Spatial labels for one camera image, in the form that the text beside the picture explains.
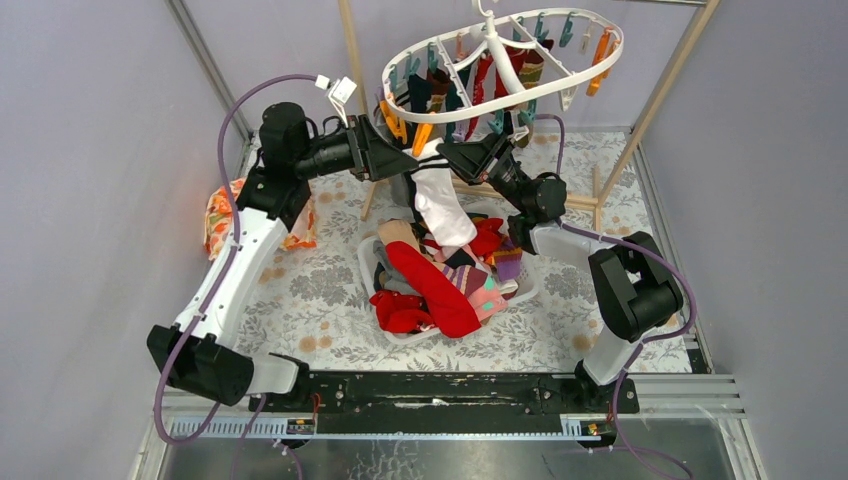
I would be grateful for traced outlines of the white sock black stripes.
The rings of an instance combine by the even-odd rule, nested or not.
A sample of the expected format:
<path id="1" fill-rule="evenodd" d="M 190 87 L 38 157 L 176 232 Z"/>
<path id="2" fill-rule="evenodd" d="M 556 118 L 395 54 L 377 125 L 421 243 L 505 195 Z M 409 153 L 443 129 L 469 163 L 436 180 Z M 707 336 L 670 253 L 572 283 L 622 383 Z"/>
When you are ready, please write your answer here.
<path id="1" fill-rule="evenodd" d="M 413 207 L 436 243 L 442 247 L 468 245 L 477 231 L 458 201 L 448 161 L 439 155 L 424 159 L 411 172 L 410 179 L 414 186 Z"/>

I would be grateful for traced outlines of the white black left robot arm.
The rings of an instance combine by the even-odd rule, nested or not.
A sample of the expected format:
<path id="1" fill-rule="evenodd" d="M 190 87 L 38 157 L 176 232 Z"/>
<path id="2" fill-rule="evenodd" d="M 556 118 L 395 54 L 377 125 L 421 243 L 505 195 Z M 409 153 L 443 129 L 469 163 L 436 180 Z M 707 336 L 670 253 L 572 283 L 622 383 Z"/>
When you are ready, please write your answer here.
<path id="1" fill-rule="evenodd" d="M 304 407 L 311 388 L 306 363 L 234 349 L 250 291 L 306 207 L 310 180 L 350 171 L 361 181 L 376 181 L 417 165 L 367 116 L 319 135 L 293 102 L 268 107 L 258 137 L 260 162 L 241 187 L 221 251 L 173 325 L 148 334 L 147 348 L 160 371 L 158 396 L 173 387 L 233 406 L 246 396 L 271 394 L 285 410 Z"/>

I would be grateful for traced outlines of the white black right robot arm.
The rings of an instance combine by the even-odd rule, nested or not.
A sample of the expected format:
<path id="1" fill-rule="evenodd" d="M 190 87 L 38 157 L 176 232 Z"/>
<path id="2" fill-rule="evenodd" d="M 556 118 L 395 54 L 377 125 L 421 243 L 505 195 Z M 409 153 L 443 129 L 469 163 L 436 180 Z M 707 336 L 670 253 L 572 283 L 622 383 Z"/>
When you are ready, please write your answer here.
<path id="1" fill-rule="evenodd" d="M 436 150 L 466 184 L 487 183 L 517 209 L 507 220 L 514 245 L 590 274 L 604 327 L 578 364 L 584 377 L 575 382 L 573 396 L 583 410 L 601 410 L 613 398 L 612 383 L 654 338 L 655 329 L 694 303 L 682 291 L 678 272 L 646 232 L 615 238 L 565 224 L 565 181 L 556 172 L 529 176 L 515 160 L 507 135 L 442 144 Z"/>

